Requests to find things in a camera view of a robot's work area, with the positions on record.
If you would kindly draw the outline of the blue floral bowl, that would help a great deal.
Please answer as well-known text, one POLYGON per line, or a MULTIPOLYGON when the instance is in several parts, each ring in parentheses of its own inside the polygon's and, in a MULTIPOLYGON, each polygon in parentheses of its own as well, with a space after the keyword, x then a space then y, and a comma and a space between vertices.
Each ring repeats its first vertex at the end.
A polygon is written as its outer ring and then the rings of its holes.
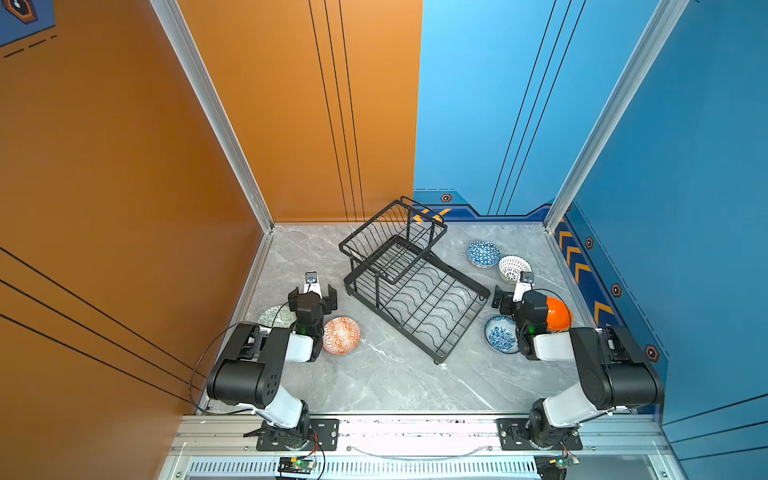
POLYGON ((499 315, 489 319, 484 327, 484 335, 488 345, 501 354, 519 352, 516 324, 509 317, 499 315))

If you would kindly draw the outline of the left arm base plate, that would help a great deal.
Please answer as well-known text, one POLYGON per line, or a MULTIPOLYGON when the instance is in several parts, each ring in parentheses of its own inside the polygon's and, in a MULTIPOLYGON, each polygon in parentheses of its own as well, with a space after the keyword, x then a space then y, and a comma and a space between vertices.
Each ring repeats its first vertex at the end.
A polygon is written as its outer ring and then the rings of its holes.
POLYGON ((293 429, 283 429, 263 421, 257 430, 256 449, 260 452, 309 451, 322 448, 335 451, 338 446, 340 420, 311 417, 308 423, 293 429))

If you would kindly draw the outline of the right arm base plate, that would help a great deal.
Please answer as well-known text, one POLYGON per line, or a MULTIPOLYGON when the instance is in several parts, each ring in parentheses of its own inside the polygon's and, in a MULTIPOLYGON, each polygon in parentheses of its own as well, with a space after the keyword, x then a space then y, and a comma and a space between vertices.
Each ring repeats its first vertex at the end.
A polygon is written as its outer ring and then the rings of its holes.
POLYGON ((495 424, 503 451, 583 449, 576 428, 556 428, 546 421, 532 426, 529 419, 510 417, 497 419, 495 424))

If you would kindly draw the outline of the black wire dish rack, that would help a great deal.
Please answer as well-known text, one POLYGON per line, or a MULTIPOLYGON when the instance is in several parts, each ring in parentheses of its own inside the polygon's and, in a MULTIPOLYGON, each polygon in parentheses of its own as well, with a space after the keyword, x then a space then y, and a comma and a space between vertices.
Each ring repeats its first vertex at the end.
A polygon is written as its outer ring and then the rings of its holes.
POLYGON ((491 297, 433 252, 446 232, 439 213, 403 196, 339 244, 351 267, 347 294, 436 364, 448 359, 491 297))

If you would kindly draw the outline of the red orange patterned bowl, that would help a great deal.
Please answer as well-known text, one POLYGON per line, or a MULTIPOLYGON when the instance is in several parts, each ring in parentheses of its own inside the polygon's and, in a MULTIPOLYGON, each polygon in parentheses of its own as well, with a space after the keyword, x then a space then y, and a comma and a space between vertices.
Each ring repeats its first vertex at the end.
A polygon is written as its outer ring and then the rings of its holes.
POLYGON ((359 324, 349 317, 337 317, 324 327, 323 349, 332 355, 346 355, 359 345, 362 331, 359 324))

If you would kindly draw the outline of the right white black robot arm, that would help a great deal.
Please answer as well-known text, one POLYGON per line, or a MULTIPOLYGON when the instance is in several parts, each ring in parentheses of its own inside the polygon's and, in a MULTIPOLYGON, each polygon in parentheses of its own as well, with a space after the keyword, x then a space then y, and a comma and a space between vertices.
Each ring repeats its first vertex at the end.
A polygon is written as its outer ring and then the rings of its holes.
POLYGON ((651 361, 626 327, 549 328, 549 297, 518 285, 495 288, 492 307, 515 327, 516 352, 530 361, 572 362, 578 381, 536 400, 528 418, 501 419, 504 450, 578 449, 579 427, 617 408, 637 409, 663 402, 664 386, 651 361))

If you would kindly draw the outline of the plain orange bowl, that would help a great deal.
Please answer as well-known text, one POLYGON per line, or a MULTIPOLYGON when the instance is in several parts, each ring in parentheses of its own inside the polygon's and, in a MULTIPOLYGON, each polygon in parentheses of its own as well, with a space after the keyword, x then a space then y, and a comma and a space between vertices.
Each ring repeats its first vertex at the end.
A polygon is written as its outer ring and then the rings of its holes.
POLYGON ((547 297, 547 329, 550 332, 563 332, 570 329, 573 316, 569 307, 557 297, 547 297))

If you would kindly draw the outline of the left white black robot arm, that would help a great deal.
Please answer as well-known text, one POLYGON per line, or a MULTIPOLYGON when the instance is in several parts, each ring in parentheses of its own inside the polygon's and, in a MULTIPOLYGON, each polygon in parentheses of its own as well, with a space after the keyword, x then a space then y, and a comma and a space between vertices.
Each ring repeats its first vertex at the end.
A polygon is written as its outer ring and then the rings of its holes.
POLYGON ((311 363, 319 357, 325 316, 338 308, 337 291, 329 287, 323 294, 317 284, 306 284, 289 293, 287 306, 296 314, 288 327, 238 324, 206 384, 209 398, 247 408, 263 419, 243 436, 261 440, 261 448, 272 451, 319 445, 308 404, 289 393, 281 379, 287 363, 311 363))

